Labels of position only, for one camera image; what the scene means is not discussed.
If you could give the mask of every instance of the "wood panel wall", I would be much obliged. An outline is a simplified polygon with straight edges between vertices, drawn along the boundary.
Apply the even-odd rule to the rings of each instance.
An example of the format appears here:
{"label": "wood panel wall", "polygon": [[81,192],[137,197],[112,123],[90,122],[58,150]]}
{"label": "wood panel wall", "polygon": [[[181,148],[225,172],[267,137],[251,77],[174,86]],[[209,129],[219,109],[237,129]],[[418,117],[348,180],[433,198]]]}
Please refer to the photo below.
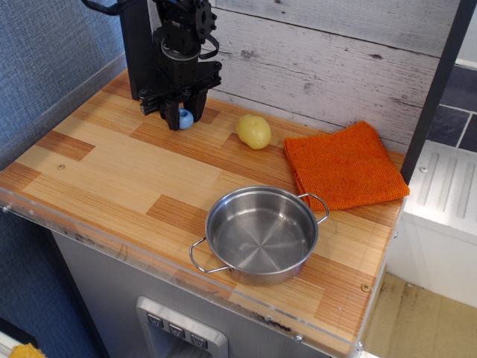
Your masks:
{"label": "wood panel wall", "polygon": [[223,69],[210,96],[328,132],[366,120],[405,153],[459,0],[211,3]]}

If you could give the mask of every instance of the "blue ball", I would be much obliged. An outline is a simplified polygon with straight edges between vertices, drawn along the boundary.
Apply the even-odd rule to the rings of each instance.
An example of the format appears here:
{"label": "blue ball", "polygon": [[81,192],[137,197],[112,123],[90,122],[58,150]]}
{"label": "blue ball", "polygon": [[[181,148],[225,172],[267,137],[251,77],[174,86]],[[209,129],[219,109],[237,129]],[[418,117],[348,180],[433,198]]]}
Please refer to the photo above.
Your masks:
{"label": "blue ball", "polygon": [[190,128],[194,124],[194,116],[188,110],[179,107],[179,129]]}

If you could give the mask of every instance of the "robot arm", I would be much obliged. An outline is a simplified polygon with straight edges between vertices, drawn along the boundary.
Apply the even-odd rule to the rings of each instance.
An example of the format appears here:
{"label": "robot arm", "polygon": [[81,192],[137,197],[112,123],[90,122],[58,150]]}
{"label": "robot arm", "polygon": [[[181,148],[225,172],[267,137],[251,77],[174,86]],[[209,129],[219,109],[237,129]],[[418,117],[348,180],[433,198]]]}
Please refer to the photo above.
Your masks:
{"label": "robot arm", "polygon": [[[136,0],[105,7],[81,0],[88,8],[107,15],[119,15]],[[198,121],[203,113],[208,89],[220,84],[222,65],[217,61],[199,62],[218,53],[218,41],[211,33],[217,16],[207,0],[153,0],[161,26],[152,33],[155,76],[139,89],[141,111],[147,115],[158,110],[169,129],[179,129],[179,104]],[[215,50],[201,54],[206,40]]]}

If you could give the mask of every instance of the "stainless steel pot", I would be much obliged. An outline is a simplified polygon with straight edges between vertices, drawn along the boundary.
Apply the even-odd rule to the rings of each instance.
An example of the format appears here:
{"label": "stainless steel pot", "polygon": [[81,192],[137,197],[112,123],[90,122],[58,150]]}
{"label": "stainless steel pot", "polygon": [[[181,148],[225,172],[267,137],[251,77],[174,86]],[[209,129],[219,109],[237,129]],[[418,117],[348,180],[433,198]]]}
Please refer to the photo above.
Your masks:
{"label": "stainless steel pot", "polygon": [[[316,221],[300,200],[311,196],[325,207]],[[189,249],[192,263],[211,274],[228,270],[236,280],[256,286],[281,283],[295,276],[318,241],[318,225],[329,215],[314,194],[293,195],[272,186],[248,186],[219,199],[206,219],[206,236]],[[193,256],[195,246],[207,240],[225,266],[206,270]]]}

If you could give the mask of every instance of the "screw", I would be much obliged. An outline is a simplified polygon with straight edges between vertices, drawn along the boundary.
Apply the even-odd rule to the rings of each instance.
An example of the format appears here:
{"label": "screw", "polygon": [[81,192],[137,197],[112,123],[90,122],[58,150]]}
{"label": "screw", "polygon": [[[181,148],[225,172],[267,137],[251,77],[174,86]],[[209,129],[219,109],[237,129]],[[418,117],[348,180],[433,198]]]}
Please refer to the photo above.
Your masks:
{"label": "screw", "polygon": [[370,290],[371,290],[371,287],[370,287],[370,285],[368,285],[367,283],[363,283],[363,284],[361,285],[361,291],[363,291],[363,292],[369,292]]}

